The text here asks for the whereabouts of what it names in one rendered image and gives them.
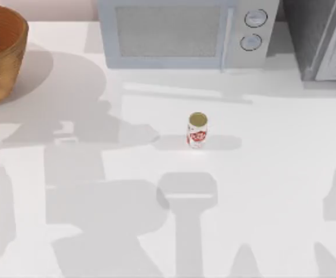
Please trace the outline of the brown woven basket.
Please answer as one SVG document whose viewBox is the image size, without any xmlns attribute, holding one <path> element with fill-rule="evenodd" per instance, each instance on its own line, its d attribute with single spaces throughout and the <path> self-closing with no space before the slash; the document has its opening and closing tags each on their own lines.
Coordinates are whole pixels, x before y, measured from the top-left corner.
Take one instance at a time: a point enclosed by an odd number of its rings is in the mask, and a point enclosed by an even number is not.
<svg viewBox="0 0 336 278">
<path fill-rule="evenodd" d="M 0 101 L 17 81 L 27 47 L 29 26 L 17 11 L 0 5 Z"/>
</svg>

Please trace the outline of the red and white can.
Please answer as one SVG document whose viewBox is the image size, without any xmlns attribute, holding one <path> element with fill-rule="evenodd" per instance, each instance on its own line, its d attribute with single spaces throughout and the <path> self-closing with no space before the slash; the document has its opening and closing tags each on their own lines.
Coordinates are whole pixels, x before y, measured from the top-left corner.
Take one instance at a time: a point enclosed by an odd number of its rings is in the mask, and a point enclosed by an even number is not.
<svg viewBox="0 0 336 278">
<path fill-rule="evenodd" d="M 200 148 L 207 136 L 208 118 L 202 112 L 190 114 L 187 126 L 187 144 L 191 148 Z"/>
</svg>

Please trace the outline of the microwave door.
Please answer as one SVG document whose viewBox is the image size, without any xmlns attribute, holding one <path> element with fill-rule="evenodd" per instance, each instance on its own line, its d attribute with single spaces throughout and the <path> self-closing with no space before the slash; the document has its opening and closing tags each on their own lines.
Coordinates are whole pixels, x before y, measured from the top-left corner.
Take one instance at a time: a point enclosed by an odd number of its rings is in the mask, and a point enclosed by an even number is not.
<svg viewBox="0 0 336 278">
<path fill-rule="evenodd" d="M 220 69 L 234 0 L 97 0 L 110 69 Z"/>
</svg>

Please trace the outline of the round microwave knob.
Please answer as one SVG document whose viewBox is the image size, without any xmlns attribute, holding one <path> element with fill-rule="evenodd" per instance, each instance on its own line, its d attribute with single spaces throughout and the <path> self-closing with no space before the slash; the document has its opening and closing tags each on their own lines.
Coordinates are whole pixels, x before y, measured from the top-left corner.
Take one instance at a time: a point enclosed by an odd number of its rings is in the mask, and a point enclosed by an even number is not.
<svg viewBox="0 0 336 278">
<path fill-rule="evenodd" d="M 244 22 L 250 28 L 263 26 L 268 19 L 268 14 L 263 9 L 251 10 L 246 13 Z"/>
<path fill-rule="evenodd" d="M 262 38 L 257 34 L 244 36 L 240 40 L 241 48 L 246 52 L 252 52 L 259 49 L 262 45 Z"/>
</svg>

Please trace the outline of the pale microwave oven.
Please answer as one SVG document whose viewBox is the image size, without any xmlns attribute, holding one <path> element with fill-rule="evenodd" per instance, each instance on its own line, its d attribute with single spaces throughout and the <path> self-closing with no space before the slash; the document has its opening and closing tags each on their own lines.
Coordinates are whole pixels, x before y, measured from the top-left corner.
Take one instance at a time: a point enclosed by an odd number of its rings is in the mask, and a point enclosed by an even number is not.
<svg viewBox="0 0 336 278">
<path fill-rule="evenodd" d="M 269 43 L 277 15 L 280 0 L 234 0 L 232 27 L 227 52 L 225 71 L 232 69 L 261 68 L 268 52 Z M 268 14 L 266 23 L 258 28 L 250 28 L 244 18 L 247 12 L 263 9 Z M 247 35 L 257 34 L 262 38 L 259 49 L 246 52 L 240 46 L 240 40 Z"/>
</svg>

